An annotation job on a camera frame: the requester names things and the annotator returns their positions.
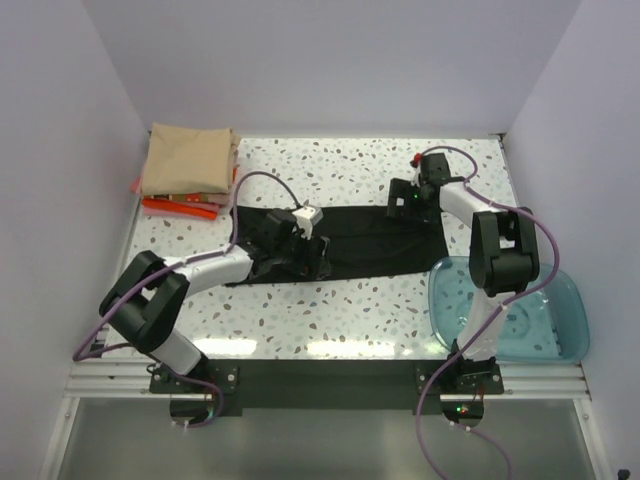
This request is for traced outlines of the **black t shirt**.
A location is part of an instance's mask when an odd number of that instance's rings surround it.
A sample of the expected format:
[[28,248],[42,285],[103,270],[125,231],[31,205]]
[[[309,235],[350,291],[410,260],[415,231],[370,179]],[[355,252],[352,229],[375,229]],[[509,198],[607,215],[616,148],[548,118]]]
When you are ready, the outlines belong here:
[[321,210],[313,235],[328,240],[324,265],[275,265],[230,287],[350,280],[424,273],[448,256],[440,224],[396,220],[384,206],[339,206]]

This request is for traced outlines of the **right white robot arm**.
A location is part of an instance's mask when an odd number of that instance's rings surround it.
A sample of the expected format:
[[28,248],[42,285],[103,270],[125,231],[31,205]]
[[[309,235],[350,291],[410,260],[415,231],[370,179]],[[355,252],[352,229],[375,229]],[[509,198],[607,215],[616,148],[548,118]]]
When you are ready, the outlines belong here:
[[470,177],[451,174],[436,148],[410,161],[410,180],[391,180],[387,216],[419,223],[448,213],[471,229],[468,268],[476,287],[469,318],[453,341],[447,360],[420,382],[420,393],[475,392],[497,384],[499,336],[510,304],[537,279],[538,242],[532,213],[489,200],[471,187]]

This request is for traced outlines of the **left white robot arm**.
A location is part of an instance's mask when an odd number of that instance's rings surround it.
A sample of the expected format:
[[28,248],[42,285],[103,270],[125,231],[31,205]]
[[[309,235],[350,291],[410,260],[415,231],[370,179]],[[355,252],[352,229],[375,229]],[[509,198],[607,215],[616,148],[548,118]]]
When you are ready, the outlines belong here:
[[321,219],[317,207],[273,209],[244,236],[235,228],[222,250],[173,259],[143,251],[105,296],[99,314],[138,352],[170,369],[183,391],[196,392],[212,374],[206,355],[175,328],[185,299],[276,268],[307,280],[328,276],[329,239],[313,234]]

